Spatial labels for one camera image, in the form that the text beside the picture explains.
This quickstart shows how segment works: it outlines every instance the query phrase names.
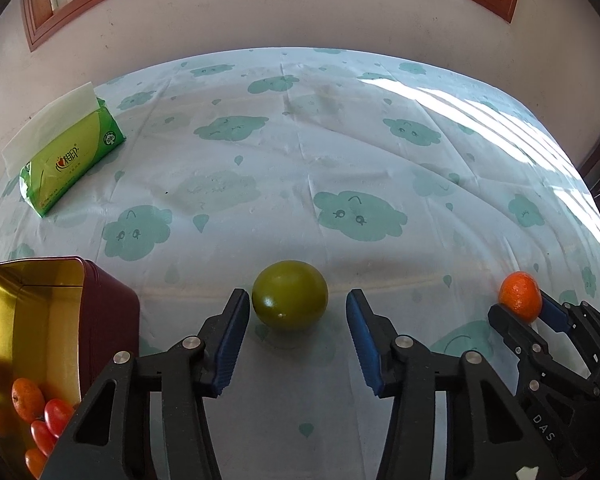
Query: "orange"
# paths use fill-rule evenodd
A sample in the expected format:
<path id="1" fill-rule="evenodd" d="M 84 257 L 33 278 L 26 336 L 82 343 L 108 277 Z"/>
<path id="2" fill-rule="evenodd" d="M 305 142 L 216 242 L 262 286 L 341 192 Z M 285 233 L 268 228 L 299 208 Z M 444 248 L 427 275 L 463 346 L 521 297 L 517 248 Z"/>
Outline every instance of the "orange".
<path id="1" fill-rule="evenodd" d="M 19 378 L 13 382 L 11 401 L 20 418 L 29 424 L 45 411 L 45 397 L 38 385 L 29 379 Z"/>
<path id="2" fill-rule="evenodd" d="M 519 270 L 507 276 L 498 294 L 498 302 L 505 305 L 520 319 L 531 323 L 542 309 L 542 295 L 536 280 Z"/>

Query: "red cherry tomato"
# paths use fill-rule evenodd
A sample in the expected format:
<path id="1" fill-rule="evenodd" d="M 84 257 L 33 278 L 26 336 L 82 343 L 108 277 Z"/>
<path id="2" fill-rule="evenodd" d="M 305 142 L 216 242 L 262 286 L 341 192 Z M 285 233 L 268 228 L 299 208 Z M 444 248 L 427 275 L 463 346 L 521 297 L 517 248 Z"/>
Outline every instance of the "red cherry tomato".
<path id="1" fill-rule="evenodd" d="M 24 462 L 36 480 L 40 480 L 42 470 L 45 468 L 46 456 L 39 449 L 29 449 L 24 454 Z"/>
<path id="2" fill-rule="evenodd" d="M 57 439 L 41 420 L 34 420 L 31 423 L 31 436 L 33 437 L 33 442 L 36 443 L 36 446 L 38 446 L 38 449 L 42 451 L 44 456 L 49 456 L 54 450 Z"/>
<path id="3" fill-rule="evenodd" d="M 61 399 L 51 399 L 45 406 L 45 422 L 51 434 L 60 438 L 60 435 L 74 414 L 70 404 Z"/>

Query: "bedsheet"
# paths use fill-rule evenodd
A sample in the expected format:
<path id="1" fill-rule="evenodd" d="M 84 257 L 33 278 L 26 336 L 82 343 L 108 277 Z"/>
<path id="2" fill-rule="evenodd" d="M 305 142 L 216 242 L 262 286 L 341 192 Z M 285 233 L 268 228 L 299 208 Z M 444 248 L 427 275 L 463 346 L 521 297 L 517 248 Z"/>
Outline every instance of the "bedsheet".
<path id="1" fill-rule="evenodd" d="M 126 143 L 43 219 L 0 180 L 0 261 L 93 260 L 138 294 L 141 354 L 197 333 L 276 261 L 309 262 L 328 283 L 307 333 L 252 313 L 231 385 L 205 403 L 226 480 L 375 478 L 391 400 L 365 386 L 351 288 L 434 351 L 480 351 L 511 389 L 516 359 L 486 320 L 505 276 L 525 270 L 559 301 L 600 310 L 593 200 L 542 124 L 487 84 L 376 54 L 266 48 L 168 62 L 96 94 Z M 586 373 L 565 336 L 536 329 Z"/>

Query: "metal screw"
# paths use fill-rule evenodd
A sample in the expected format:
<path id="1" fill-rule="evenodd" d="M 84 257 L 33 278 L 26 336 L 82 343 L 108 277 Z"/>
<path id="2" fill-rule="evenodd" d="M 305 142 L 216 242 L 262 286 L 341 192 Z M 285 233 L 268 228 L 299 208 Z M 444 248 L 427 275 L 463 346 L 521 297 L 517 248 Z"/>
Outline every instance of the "metal screw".
<path id="1" fill-rule="evenodd" d="M 413 339 L 408 335 L 399 335 L 395 338 L 395 345 L 400 348 L 411 348 L 413 346 Z"/>
<path id="2" fill-rule="evenodd" d="M 198 348 L 201 344 L 202 341 L 200 341 L 200 338 L 196 335 L 190 335 L 189 337 L 184 338 L 182 341 L 182 346 L 184 346 L 184 348 L 187 350 Z"/>
<path id="3" fill-rule="evenodd" d="M 115 362 L 115 364 L 117 364 L 117 365 L 123 365 L 124 363 L 129 361 L 129 359 L 131 359 L 131 354 L 129 352 L 127 352 L 126 350 L 123 350 L 122 352 L 118 352 L 117 354 L 115 354 L 113 356 L 113 362 Z"/>
<path id="4" fill-rule="evenodd" d="M 472 365 L 479 365 L 482 362 L 482 356 L 478 352 L 467 352 L 464 358 Z"/>

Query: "blue gripper pad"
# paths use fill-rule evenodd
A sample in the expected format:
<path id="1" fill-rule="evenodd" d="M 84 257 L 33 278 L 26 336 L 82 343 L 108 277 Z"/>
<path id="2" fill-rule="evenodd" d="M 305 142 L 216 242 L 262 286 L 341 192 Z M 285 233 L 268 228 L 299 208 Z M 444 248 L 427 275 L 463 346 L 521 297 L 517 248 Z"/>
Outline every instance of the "blue gripper pad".
<path id="1" fill-rule="evenodd" d="M 222 314 L 209 317 L 198 337 L 205 343 L 205 357 L 198 386 L 205 397 L 217 397 L 229 385 L 249 322 L 249 295 L 236 288 Z"/>
<path id="2" fill-rule="evenodd" d="M 540 310 L 540 316 L 538 317 L 551 327 L 554 332 L 569 334 L 571 324 L 569 323 L 568 314 L 551 296 L 545 294 L 542 290 L 540 293 L 542 294 L 542 310 Z"/>
<path id="3" fill-rule="evenodd" d="M 365 383 L 378 397 L 395 395 L 396 377 L 391 370 L 391 342 L 397 336 L 385 317 L 376 316 L 362 290 L 355 288 L 347 295 L 347 323 L 358 354 Z"/>

